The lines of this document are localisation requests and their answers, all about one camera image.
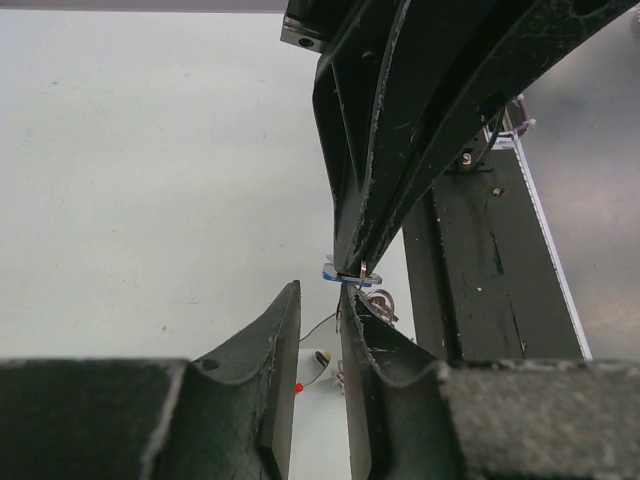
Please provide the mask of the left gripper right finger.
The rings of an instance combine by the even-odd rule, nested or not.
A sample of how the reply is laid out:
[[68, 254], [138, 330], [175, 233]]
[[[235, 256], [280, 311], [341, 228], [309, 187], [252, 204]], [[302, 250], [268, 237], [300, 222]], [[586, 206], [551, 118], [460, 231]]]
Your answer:
[[633, 362], [440, 360], [341, 290], [355, 479], [635, 479]]

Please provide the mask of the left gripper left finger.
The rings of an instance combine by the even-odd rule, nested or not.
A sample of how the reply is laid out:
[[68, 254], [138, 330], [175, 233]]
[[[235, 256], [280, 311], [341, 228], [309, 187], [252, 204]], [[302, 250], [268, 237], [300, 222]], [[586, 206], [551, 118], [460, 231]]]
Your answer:
[[5, 479], [284, 479], [301, 291], [200, 358], [1, 364]]

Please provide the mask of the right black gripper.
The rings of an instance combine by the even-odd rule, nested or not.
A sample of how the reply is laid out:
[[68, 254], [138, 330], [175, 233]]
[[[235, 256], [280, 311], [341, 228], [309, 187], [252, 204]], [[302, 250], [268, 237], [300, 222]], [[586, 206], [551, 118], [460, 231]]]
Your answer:
[[280, 41], [326, 50], [313, 109], [340, 274], [379, 261], [426, 146], [529, 8], [527, 1], [288, 2]]

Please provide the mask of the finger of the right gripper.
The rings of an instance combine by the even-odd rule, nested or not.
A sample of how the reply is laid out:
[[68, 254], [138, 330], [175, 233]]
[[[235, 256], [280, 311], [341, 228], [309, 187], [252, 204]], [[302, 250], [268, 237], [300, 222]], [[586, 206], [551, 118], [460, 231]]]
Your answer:
[[404, 1], [373, 106], [359, 263], [374, 268], [465, 145], [627, 1]]

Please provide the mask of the red handled metal key holder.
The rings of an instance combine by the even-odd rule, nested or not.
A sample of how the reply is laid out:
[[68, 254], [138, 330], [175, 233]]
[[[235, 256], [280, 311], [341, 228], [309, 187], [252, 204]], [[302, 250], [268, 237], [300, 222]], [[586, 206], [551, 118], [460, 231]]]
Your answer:
[[[366, 306], [393, 329], [399, 321], [395, 312], [393, 296], [385, 289], [361, 291]], [[347, 317], [343, 312], [342, 300], [334, 313], [321, 320], [299, 340], [298, 372], [296, 375], [296, 394], [311, 388], [314, 384], [329, 383], [345, 393], [345, 360], [349, 336], [346, 334]], [[330, 364], [323, 368], [314, 359], [317, 350], [328, 351], [332, 355]]]

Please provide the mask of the key with blue cap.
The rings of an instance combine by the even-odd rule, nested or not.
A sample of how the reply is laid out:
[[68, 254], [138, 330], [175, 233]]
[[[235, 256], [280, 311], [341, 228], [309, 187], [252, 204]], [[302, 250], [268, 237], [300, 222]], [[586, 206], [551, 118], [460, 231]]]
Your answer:
[[365, 288], [381, 285], [383, 283], [382, 277], [376, 273], [370, 272], [364, 261], [361, 262], [360, 270], [357, 275], [348, 275], [336, 270], [332, 255], [327, 255], [326, 260], [327, 262], [324, 264], [322, 269], [322, 278], [324, 280], [341, 284], [352, 284]]

